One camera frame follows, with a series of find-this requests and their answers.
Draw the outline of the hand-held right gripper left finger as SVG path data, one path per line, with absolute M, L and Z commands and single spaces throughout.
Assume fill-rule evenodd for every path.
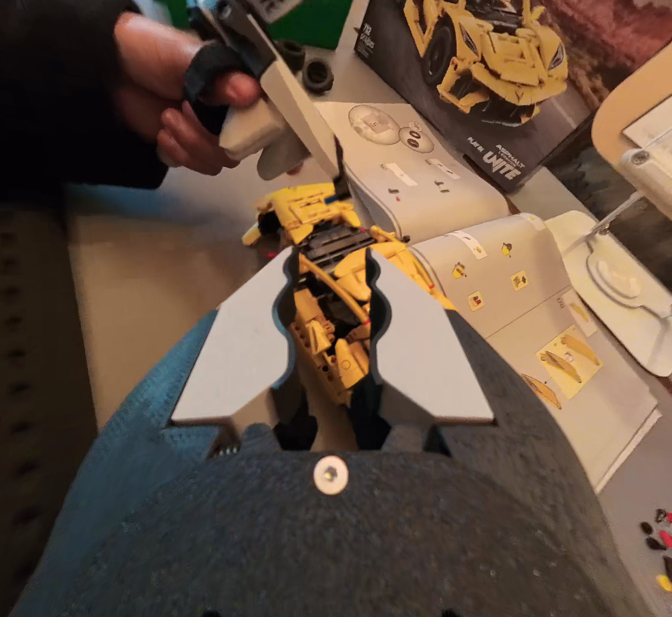
M 310 450 L 317 421 L 308 408 L 292 333 L 299 253 L 284 249 L 216 310 L 171 414 L 178 428 L 213 427 L 213 450 L 239 450 L 264 426 L 285 450 Z

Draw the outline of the instruction booklet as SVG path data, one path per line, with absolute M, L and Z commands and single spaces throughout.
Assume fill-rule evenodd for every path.
M 460 164 L 408 104 L 318 103 L 354 203 L 404 240 L 438 290 L 526 381 L 597 493 L 660 418 L 598 326 L 546 222 Z

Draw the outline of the toy car set box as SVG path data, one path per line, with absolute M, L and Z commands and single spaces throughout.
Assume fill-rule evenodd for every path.
M 370 0 L 357 56 L 511 193 L 671 42 L 671 0 Z

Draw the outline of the cluster of small mixed pins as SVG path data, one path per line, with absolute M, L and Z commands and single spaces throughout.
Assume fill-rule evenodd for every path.
M 666 593 L 671 593 L 671 510 L 657 508 L 651 521 L 643 520 L 639 528 L 644 535 L 648 548 L 660 553 L 662 570 L 656 576 L 658 586 Z

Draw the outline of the person's left hand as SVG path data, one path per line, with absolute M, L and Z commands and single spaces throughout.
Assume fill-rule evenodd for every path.
M 218 135 L 200 124 L 183 99 L 185 73 L 204 42 L 137 13 L 123 13 L 113 36 L 122 73 L 113 100 L 130 129 L 170 167 L 203 175 L 236 167 Z

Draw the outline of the person's left forearm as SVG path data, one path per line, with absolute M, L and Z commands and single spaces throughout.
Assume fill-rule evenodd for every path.
M 156 189 L 167 167 L 115 107 L 133 0 L 1 0 L 1 198 L 63 183 Z

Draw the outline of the white instruction sheet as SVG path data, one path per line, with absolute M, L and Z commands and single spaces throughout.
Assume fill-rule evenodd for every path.
M 671 147 L 671 96 L 627 125 L 622 135 L 635 147 L 645 151 Z

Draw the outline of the yellow toy car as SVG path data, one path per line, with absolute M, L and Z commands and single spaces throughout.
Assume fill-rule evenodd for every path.
M 293 334 L 332 402 L 350 407 L 353 387 L 369 372 L 368 249 L 390 260 L 445 309 L 455 307 L 411 252 L 407 239 L 377 225 L 365 227 L 347 201 L 325 204 L 324 198 L 334 194 L 327 183 L 267 194 L 256 202 L 256 221 L 242 243 L 276 244 L 277 252 L 298 249 Z

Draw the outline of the wooden document stand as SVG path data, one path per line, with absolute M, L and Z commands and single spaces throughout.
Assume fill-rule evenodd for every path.
M 546 221 L 576 291 L 649 373 L 671 376 L 671 292 L 617 242 L 609 226 L 638 201 L 671 219 L 671 147 L 645 151 L 623 129 L 671 95 L 671 45 L 607 97 L 595 114 L 595 150 L 634 192 L 600 221 L 569 211 Z

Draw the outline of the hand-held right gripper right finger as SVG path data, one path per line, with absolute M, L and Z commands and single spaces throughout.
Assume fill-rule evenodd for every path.
M 359 450 L 380 450 L 394 428 L 491 425 L 495 414 L 446 309 L 381 253 L 365 252 L 370 299 L 369 372 L 352 390 Z

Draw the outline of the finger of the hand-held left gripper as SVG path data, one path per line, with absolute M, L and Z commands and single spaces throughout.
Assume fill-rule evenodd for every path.
M 271 181 L 312 158 L 332 180 L 335 197 L 346 199 L 350 189 L 340 141 L 261 25 L 250 14 L 246 18 L 260 55 L 273 58 L 260 74 L 259 83 L 269 105 L 278 111 L 287 127 L 261 151 L 257 161 L 259 176 Z

